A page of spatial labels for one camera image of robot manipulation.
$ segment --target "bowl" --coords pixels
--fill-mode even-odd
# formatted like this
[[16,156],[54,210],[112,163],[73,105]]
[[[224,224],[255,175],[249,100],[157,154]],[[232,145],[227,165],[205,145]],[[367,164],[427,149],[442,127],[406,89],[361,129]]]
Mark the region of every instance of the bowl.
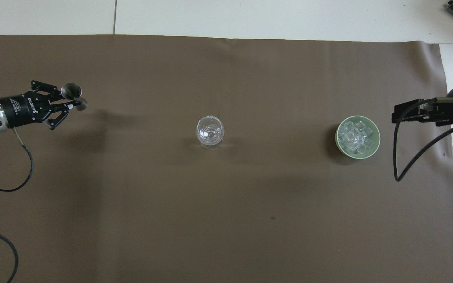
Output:
[[[366,127],[370,127],[370,129],[373,130],[373,132],[367,137],[368,139],[370,139],[372,141],[372,146],[370,146],[362,154],[360,154],[358,152],[348,153],[344,149],[342,149],[342,147],[340,147],[340,145],[339,145],[338,130],[340,129],[340,127],[342,125],[345,125],[347,122],[352,122],[356,125],[360,121],[362,121],[366,125]],[[337,130],[335,131],[335,144],[337,145],[340,152],[342,152],[346,156],[349,156],[350,158],[354,158],[354,159],[365,159],[365,158],[368,158],[368,157],[372,156],[373,154],[375,154],[375,152],[379,149],[379,145],[381,144],[381,133],[380,133],[377,125],[375,125],[375,123],[372,120],[370,120],[364,116],[360,116],[360,115],[350,116],[348,118],[345,118],[340,123],[340,125],[338,125]]]

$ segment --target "bowl of ice cubes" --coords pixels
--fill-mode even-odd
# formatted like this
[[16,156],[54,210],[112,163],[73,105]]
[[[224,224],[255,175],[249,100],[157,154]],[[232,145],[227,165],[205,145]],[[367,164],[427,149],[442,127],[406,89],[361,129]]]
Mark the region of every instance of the bowl of ice cubes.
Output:
[[338,126],[335,143],[343,154],[354,159],[365,159],[379,149],[381,133],[372,120],[364,116],[350,116]]

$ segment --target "brown mat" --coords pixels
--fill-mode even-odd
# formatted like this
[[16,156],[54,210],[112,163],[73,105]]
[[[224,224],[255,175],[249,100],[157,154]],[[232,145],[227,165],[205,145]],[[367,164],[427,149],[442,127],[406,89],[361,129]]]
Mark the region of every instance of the brown mat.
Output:
[[[393,106],[446,95],[438,45],[0,36],[0,97],[32,79],[80,84],[89,108],[19,129],[36,170],[0,192],[14,282],[453,282],[450,139],[392,176]],[[356,114],[382,136],[362,161],[333,140]],[[444,130],[403,124],[400,165]],[[26,158],[0,134],[0,187]],[[12,266],[0,240],[0,281]]]

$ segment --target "clear drinking glass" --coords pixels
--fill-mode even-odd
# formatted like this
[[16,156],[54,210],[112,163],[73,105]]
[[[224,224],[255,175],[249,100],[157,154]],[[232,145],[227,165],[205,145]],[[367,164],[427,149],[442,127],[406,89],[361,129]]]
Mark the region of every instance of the clear drinking glass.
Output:
[[209,115],[198,120],[196,134],[205,148],[215,150],[223,140],[225,128],[217,117]]

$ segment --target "green bowl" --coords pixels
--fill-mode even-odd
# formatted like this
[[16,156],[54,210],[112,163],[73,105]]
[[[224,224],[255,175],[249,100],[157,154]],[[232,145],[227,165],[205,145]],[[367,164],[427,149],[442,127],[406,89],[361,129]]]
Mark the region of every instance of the green bowl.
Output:
[[[358,123],[359,121],[363,121],[363,123],[365,123],[365,125],[367,127],[370,127],[374,131],[370,136],[368,136],[368,138],[374,142],[374,146],[370,147],[370,149],[368,149],[364,154],[359,154],[359,153],[349,154],[349,153],[345,152],[338,144],[338,129],[340,129],[342,124],[347,123],[349,121],[353,122],[354,124]],[[343,154],[349,156],[350,158],[365,159],[365,158],[368,158],[368,157],[374,155],[374,153],[377,152],[377,150],[379,149],[379,145],[381,144],[381,133],[379,131],[379,128],[377,128],[377,125],[375,125],[375,123],[372,120],[370,120],[364,116],[359,116],[359,115],[350,116],[348,118],[345,118],[345,120],[343,120],[340,123],[340,125],[338,125],[338,128],[335,131],[335,144],[337,145],[338,149]]]

